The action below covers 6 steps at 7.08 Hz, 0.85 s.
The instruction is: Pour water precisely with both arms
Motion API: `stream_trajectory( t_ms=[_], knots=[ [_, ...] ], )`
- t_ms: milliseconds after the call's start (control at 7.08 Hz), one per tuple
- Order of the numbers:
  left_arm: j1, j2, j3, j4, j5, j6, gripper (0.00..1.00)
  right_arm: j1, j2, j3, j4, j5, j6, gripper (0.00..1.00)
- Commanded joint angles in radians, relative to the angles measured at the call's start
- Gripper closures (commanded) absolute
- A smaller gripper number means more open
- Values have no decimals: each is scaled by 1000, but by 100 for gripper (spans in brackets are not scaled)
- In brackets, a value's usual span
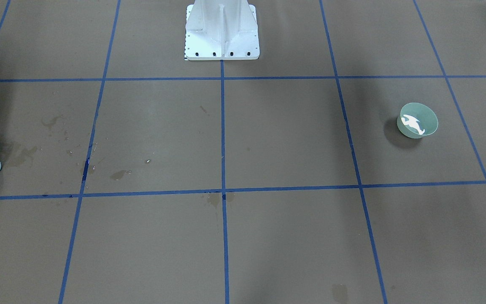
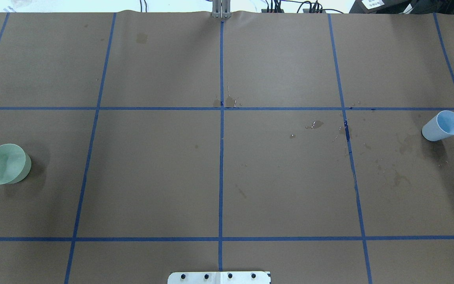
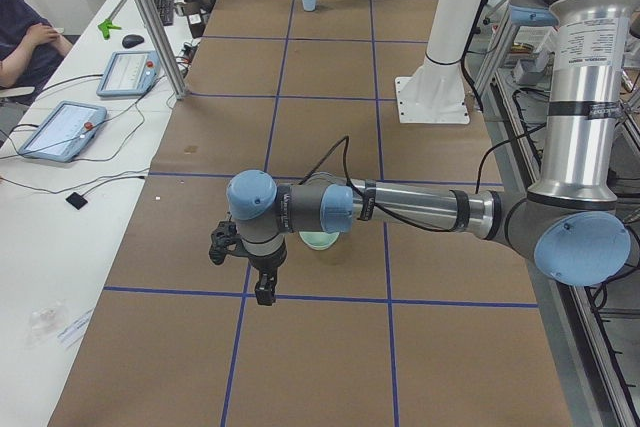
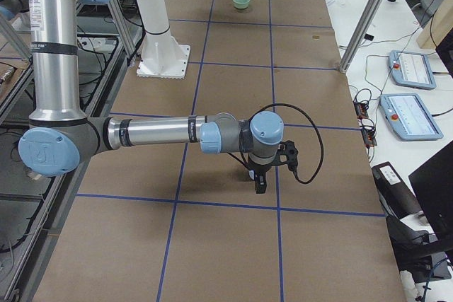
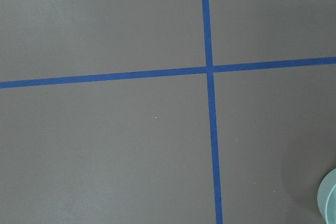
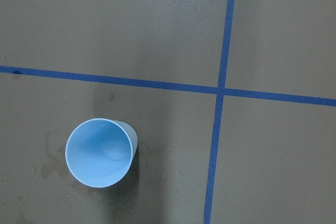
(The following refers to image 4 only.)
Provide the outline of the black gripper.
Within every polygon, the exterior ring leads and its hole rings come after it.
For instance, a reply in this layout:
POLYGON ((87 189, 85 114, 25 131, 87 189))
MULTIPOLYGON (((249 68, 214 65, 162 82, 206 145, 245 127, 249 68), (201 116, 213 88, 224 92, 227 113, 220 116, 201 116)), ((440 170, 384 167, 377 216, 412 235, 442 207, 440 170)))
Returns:
POLYGON ((266 191, 266 178, 265 175, 258 173, 266 173, 272 168, 274 157, 269 158, 254 158, 249 156, 247 159, 248 170, 253 171, 253 180, 255 183, 256 193, 265 193, 266 191))

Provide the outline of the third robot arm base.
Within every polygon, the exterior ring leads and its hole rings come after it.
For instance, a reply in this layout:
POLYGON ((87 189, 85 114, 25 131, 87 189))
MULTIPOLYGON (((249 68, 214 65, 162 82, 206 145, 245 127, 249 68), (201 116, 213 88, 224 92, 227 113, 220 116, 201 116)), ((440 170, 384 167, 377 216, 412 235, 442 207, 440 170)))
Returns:
POLYGON ((1 15, 8 21, 29 11, 29 0, 1 0, 1 15))

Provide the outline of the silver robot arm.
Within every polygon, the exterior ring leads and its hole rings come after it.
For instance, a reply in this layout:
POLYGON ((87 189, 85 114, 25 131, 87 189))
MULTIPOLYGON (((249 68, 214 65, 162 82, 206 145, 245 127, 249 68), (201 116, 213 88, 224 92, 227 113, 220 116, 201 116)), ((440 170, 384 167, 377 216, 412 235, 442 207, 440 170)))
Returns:
POLYGON ((211 116, 117 120, 90 118, 79 100, 77 4, 110 0, 28 0, 36 107, 18 151, 32 170, 58 176, 104 151, 147 144, 198 143, 204 153, 246 153, 256 192, 285 150, 281 117, 264 111, 247 120, 211 116))

